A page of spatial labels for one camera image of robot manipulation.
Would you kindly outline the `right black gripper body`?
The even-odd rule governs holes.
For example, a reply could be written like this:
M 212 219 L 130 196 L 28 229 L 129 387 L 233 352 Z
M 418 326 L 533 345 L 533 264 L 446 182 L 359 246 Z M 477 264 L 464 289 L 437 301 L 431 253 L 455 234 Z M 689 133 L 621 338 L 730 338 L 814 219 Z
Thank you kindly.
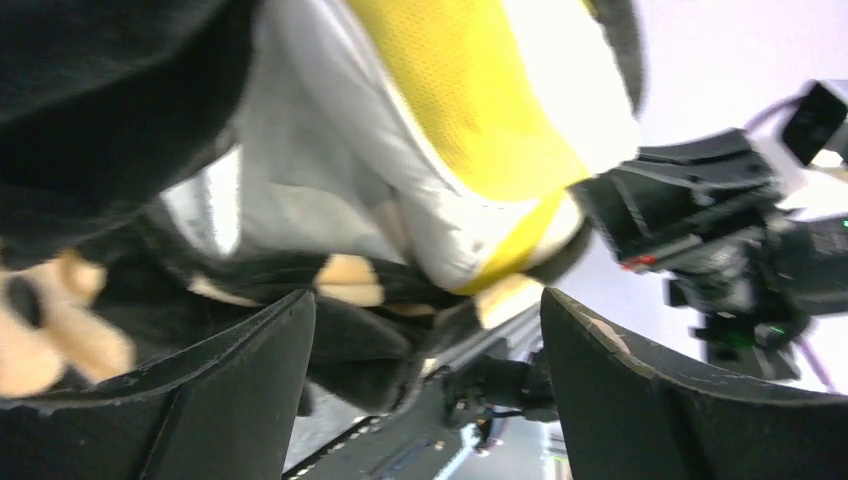
M 781 180 L 742 131 L 643 147 L 573 196 L 619 265 L 669 273 L 667 305 L 700 312 L 709 328 L 794 326 L 771 264 L 789 226 Z

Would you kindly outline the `cream pillow with yellow edge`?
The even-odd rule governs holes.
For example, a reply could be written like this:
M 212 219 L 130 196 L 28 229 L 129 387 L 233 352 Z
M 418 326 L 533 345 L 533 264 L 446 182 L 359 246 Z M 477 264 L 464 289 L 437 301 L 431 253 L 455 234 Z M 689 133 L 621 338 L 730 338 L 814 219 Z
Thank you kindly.
M 491 329 L 578 252 L 570 185 L 631 159 L 632 1 L 264 1 L 240 110 L 163 215 L 202 258 Z

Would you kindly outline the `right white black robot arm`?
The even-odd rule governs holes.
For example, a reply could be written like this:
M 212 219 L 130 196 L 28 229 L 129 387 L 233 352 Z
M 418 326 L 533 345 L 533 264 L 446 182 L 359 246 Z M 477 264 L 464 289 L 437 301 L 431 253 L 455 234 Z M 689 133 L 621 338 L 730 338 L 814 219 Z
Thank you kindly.
M 846 217 L 794 219 L 742 130 L 644 147 L 572 194 L 619 265 L 665 273 L 665 303 L 699 312 L 709 364 L 795 380 L 812 319 L 847 308 Z

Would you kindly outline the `black floral pillowcase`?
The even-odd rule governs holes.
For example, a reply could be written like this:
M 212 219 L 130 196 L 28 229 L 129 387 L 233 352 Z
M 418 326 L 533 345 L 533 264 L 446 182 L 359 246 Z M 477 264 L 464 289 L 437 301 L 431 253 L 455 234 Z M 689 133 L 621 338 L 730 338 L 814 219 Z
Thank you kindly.
M 1 395 L 309 290 L 309 378 L 400 410 L 583 254 L 642 84 L 632 1 L 5 1 Z

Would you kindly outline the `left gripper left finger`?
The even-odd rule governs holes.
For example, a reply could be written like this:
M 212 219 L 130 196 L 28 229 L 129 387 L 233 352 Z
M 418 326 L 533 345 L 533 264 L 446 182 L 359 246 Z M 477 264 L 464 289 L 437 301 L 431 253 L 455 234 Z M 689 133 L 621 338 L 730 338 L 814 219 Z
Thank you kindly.
M 1 404 L 5 479 L 278 479 L 315 299 L 287 295 L 145 368 Z

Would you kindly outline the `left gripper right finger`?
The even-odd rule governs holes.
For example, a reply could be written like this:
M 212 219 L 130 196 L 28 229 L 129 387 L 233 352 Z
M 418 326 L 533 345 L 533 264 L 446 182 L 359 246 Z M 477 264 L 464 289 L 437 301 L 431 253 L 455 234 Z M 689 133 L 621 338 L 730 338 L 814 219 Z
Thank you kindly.
M 541 329 L 577 479 L 843 479 L 847 400 L 700 362 L 560 290 Z

